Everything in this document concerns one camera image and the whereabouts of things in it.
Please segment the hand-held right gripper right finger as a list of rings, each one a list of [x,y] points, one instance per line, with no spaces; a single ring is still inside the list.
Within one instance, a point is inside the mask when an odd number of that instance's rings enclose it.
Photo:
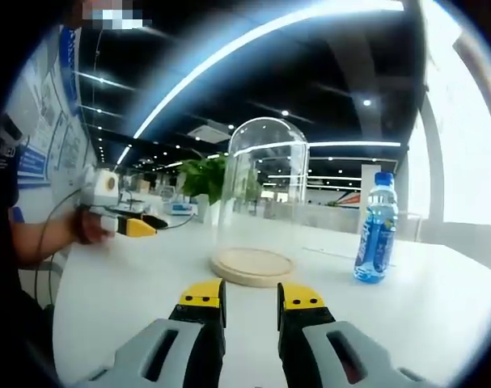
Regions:
[[[389,351],[338,321],[312,288],[277,284],[278,355],[289,387],[430,387]]]

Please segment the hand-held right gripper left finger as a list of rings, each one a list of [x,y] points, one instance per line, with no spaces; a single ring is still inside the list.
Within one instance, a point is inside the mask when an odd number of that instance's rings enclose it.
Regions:
[[[217,387],[226,354],[226,282],[195,283],[168,318],[158,318],[118,348],[76,387]]]

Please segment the person's left hand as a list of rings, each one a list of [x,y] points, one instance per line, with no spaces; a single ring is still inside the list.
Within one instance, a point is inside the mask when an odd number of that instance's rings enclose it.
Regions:
[[[101,216],[92,213],[89,208],[79,206],[74,211],[72,231],[77,243],[92,245],[113,238],[115,233],[102,227]]]

